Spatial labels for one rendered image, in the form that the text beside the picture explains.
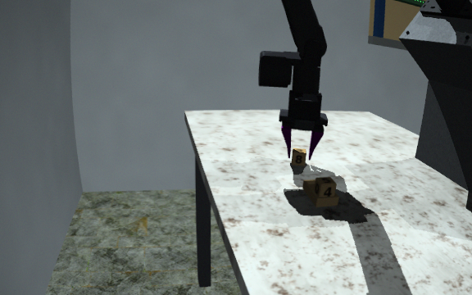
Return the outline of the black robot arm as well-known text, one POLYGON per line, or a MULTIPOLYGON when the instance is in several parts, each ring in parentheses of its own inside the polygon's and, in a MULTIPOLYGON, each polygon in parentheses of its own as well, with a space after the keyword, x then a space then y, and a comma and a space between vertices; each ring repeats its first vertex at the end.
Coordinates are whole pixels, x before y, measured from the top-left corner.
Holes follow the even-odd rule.
MULTIPOLYGON (((298 130, 310 131, 314 129, 315 121, 320 120, 322 95, 308 92, 319 90, 321 57, 326 53, 327 43, 311 0, 281 1, 297 52, 262 51, 259 63, 259 86, 287 88, 291 84, 293 66, 293 88, 303 90, 303 93, 289 91, 288 117, 293 117, 295 128, 298 130), (317 103, 319 103, 318 112, 317 103)), ((420 8, 420 12, 426 15, 472 20, 472 0, 436 1, 427 0, 420 8)))

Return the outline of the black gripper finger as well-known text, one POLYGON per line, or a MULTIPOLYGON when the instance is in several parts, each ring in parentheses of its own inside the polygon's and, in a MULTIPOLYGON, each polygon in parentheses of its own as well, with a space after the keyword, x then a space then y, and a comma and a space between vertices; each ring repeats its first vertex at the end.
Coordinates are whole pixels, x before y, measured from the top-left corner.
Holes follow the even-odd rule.
POLYGON ((315 132, 315 131, 311 132, 311 141, 312 141, 312 138, 313 138, 313 143, 312 142, 310 143, 309 160, 311 159, 312 154, 315 150, 315 147, 317 146, 317 144, 319 143, 319 141, 321 140, 323 135, 324 135, 324 133, 321 133, 321 132, 315 132))
POLYGON ((287 145, 288 149, 288 158, 290 158, 290 153, 291 153, 291 129, 289 126, 282 126, 281 128, 282 134, 284 136, 284 140, 287 145))

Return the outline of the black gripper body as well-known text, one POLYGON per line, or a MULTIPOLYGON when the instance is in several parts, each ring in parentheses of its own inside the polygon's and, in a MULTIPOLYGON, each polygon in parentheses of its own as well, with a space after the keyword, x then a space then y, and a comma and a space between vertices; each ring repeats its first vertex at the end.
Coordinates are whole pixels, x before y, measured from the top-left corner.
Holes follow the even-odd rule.
MULTIPOLYGON (((303 90, 295 89, 295 88, 292 88, 292 91, 296 93, 303 93, 303 90)), ((308 94, 318 94, 318 93, 319 91, 308 92, 308 94)), ((282 126, 289 126, 290 129, 298 129, 298 128, 295 128, 295 120, 293 119, 293 117, 288 117, 288 110, 286 109, 280 109, 279 122, 282 122, 282 126)), ((315 121, 314 130, 310 129, 310 131, 324 133, 323 125, 328 126, 328 118, 325 113, 320 113, 320 120, 315 121)))

